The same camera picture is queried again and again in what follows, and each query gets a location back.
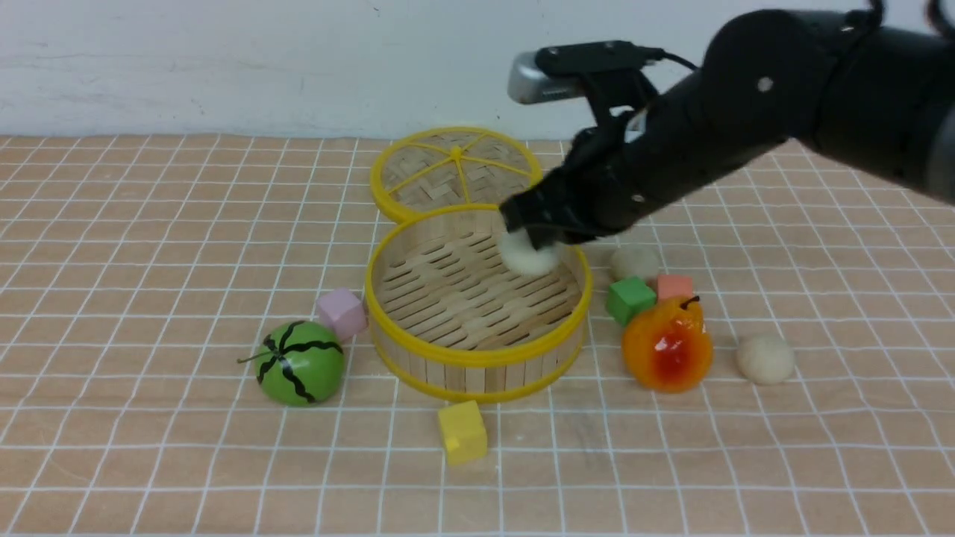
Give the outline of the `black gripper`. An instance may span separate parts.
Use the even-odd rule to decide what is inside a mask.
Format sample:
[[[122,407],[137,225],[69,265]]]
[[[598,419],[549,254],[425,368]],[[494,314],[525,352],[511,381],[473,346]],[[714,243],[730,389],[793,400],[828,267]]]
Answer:
[[[574,137],[547,179],[499,204],[508,232],[526,230],[535,251],[620,234],[672,203],[672,117],[611,113]]]

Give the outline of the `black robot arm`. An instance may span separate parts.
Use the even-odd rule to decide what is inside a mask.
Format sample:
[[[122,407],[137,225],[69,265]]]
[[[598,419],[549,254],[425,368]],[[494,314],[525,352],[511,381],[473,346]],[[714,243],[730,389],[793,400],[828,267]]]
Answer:
[[[791,139],[952,204],[953,26],[938,1],[932,35],[884,27],[883,11],[749,11],[699,65],[623,40],[523,52],[511,99],[585,98],[595,124],[499,204],[507,232],[538,251],[614,236]]]

